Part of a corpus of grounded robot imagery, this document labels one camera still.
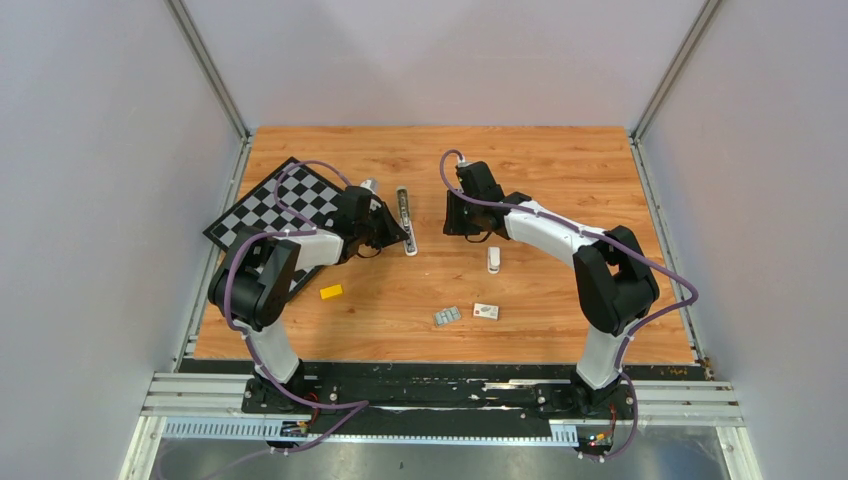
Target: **checkerboard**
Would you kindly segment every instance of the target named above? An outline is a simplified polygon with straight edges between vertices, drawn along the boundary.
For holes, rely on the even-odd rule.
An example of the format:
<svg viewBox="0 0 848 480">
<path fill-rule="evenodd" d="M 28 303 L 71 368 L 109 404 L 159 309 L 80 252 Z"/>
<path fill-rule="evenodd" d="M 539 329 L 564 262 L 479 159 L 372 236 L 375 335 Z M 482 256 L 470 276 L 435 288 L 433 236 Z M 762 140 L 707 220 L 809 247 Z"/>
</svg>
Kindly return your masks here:
<svg viewBox="0 0 848 480">
<path fill-rule="evenodd" d="M 227 250 L 236 238 L 236 233 L 245 225 L 252 225 L 266 232 L 306 230 L 309 228 L 302 220 L 289 212 L 283 212 L 274 202 L 274 185 L 283 169 L 297 162 L 294 157 L 286 160 L 268 177 L 259 182 L 241 200 L 212 223 L 203 234 L 222 250 Z M 304 217 L 323 225 L 327 214 L 336 207 L 332 204 L 341 189 L 316 173 L 308 166 L 296 167 L 289 171 L 280 185 L 279 195 L 283 205 L 287 205 Z M 298 270 L 294 274 L 289 300 L 321 270 L 321 267 Z"/>
</svg>

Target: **wooden table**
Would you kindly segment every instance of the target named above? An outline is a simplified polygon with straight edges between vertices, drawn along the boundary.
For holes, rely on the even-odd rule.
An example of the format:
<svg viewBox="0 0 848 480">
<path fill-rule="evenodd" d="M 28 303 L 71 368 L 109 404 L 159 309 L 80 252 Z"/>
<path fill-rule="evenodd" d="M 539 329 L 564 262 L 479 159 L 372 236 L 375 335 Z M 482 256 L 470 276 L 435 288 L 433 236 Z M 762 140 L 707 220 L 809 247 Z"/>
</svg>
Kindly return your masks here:
<svg viewBox="0 0 848 480">
<path fill-rule="evenodd" d="M 625 131 L 559 127 L 261 128 L 240 196 L 289 156 L 320 159 L 354 183 L 376 177 L 379 195 L 397 216 L 395 188 L 409 188 L 420 253 L 401 245 L 372 259 L 354 258 L 320 272 L 284 312 L 295 351 L 306 360 L 574 363 L 588 322 L 580 311 L 573 272 L 527 245 L 493 236 L 486 244 L 442 234 L 446 189 L 441 154 L 462 150 L 486 161 L 506 193 L 521 191 L 546 208 L 584 224 L 622 224 L 650 258 L 660 248 Z M 449 178 L 456 182 L 453 166 Z M 332 173 L 326 172 L 328 179 Z M 486 246 L 501 247 L 501 272 L 486 271 Z M 655 309 L 672 303 L 671 285 Z M 344 295 L 320 299 L 320 288 L 341 284 Z M 500 319 L 473 318 L 474 302 L 500 306 Z M 433 314 L 457 306 L 462 319 L 444 327 Z M 205 311 L 196 358 L 248 358 L 244 342 L 216 307 Z M 691 363 L 677 312 L 642 329 L 626 360 Z"/>
</svg>

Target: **yellow box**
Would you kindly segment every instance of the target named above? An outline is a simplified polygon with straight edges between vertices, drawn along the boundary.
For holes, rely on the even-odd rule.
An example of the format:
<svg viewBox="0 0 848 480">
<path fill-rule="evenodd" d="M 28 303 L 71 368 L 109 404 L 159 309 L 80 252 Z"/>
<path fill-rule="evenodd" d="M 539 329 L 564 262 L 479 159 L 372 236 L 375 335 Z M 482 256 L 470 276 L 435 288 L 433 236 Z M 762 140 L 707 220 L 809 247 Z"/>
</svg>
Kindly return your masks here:
<svg viewBox="0 0 848 480">
<path fill-rule="evenodd" d="M 321 300 L 329 300 L 333 297 L 338 297 L 344 293 L 341 285 L 333 285 L 332 287 L 321 289 Z"/>
</svg>

